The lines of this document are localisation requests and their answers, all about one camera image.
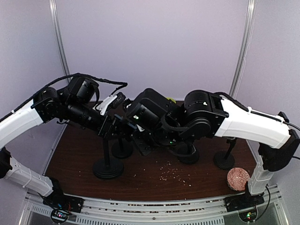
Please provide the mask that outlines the teal phone front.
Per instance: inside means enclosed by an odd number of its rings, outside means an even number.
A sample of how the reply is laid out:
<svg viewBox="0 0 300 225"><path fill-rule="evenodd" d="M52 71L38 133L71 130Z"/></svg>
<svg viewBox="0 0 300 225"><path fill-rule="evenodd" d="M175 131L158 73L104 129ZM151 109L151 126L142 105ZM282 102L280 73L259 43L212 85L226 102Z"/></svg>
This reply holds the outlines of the teal phone front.
<svg viewBox="0 0 300 225"><path fill-rule="evenodd" d="M116 128L118 130L122 130L124 132L129 132L129 131L136 131L137 130L137 126L134 125L133 123L131 123L130 121L128 121L127 119L115 114L114 118L116 119Z"/></svg>

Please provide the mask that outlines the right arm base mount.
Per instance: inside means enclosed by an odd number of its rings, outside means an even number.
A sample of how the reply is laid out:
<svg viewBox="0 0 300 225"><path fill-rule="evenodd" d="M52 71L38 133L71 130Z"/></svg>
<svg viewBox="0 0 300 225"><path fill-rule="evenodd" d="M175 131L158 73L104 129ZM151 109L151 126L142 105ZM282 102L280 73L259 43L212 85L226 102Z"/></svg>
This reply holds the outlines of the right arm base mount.
<svg viewBox="0 0 300 225"><path fill-rule="evenodd" d="M264 203L262 195L246 196L246 194L226 197L224 199L227 212L237 211L242 222L253 223L258 218L257 206Z"/></svg>

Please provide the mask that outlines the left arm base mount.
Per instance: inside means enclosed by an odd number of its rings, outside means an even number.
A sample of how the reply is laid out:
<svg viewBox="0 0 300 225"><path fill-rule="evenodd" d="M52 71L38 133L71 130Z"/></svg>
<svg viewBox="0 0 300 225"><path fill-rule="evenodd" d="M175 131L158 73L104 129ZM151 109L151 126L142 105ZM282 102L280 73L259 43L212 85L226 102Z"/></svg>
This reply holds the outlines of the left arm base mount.
<svg viewBox="0 0 300 225"><path fill-rule="evenodd" d="M43 199L43 204L52 209L50 219L55 224L62 224L74 218L74 213L80 213L84 203L82 198L70 195L41 196L41 198Z"/></svg>

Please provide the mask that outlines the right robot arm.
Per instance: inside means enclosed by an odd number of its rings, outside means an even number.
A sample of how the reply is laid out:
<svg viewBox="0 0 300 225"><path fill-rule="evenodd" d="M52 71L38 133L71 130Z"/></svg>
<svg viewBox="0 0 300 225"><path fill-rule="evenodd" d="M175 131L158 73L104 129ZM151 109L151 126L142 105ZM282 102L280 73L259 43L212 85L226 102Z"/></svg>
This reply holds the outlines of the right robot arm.
<svg viewBox="0 0 300 225"><path fill-rule="evenodd" d="M194 90L182 105L151 88L124 105L126 118L152 146L192 148L203 137L244 139L260 144L259 161L247 182L240 203L250 207L258 200L273 173L286 167L299 147L299 128L283 112L269 115L246 107L223 92Z"/></svg>

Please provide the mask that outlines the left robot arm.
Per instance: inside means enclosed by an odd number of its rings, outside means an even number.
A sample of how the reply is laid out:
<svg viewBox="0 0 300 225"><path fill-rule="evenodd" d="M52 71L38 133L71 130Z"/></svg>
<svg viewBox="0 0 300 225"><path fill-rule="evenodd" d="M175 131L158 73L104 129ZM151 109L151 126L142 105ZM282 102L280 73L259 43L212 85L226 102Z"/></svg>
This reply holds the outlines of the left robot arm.
<svg viewBox="0 0 300 225"><path fill-rule="evenodd" d="M38 174L21 165L6 149L6 145L16 137L53 119L68 120L104 136L108 133L108 107L121 93L112 92L100 105L89 107L91 98L100 96L99 83L117 85L116 90L127 86L117 82L76 73L68 76L70 83L59 90L51 85L59 82L57 78L38 90L16 109L0 120L0 177L14 181L24 188L36 191L42 198L50 200L57 208L67 204L67 197L57 179Z"/></svg>

